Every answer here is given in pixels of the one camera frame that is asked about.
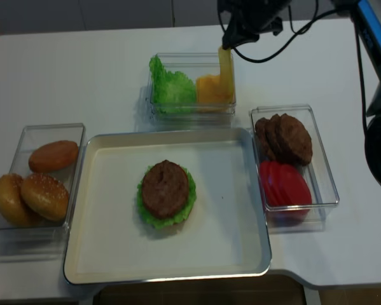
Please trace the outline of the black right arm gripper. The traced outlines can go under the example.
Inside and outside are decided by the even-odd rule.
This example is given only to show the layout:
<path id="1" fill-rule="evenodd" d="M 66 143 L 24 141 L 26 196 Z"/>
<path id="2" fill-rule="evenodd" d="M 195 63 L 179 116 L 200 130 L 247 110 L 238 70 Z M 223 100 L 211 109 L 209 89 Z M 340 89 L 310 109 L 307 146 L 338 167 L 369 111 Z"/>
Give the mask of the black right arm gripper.
<path id="1" fill-rule="evenodd" d="M 274 36 L 283 30 L 279 14 L 291 1 L 245 0 L 217 1 L 218 13 L 228 12 L 230 21 L 222 37 L 224 50 L 246 43 L 255 43 L 260 34 L 271 32 Z"/>

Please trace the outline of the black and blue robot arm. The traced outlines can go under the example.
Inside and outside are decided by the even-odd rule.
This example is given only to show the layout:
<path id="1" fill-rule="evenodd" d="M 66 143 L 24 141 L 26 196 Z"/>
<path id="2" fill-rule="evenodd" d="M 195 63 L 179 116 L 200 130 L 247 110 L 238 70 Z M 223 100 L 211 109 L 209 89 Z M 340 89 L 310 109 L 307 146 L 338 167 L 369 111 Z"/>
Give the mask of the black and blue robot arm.
<path id="1" fill-rule="evenodd" d="M 381 13 L 370 1 L 333 1 L 333 9 L 315 12 L 312 19 L 289 38 L 293 41 L 306 33 L 318 20 L 330 15 L 349 17 L 354 24 L 356 53 L 361 89 L 364 151 L 370 172 L 381 186 Z M 283 30 L 279 14 L 290 7 L 289 1 L 218 1 L 216 11 L 230 14 L 227 26 L 222 26 L 222 47 L 236 50 L 246 43 L 255 43 L 261 34 L 274 36 Z M 377 90 L 372 101 L 366 104 L 364 72 L 360 46 L 363 45 L 378 77 Z"/>

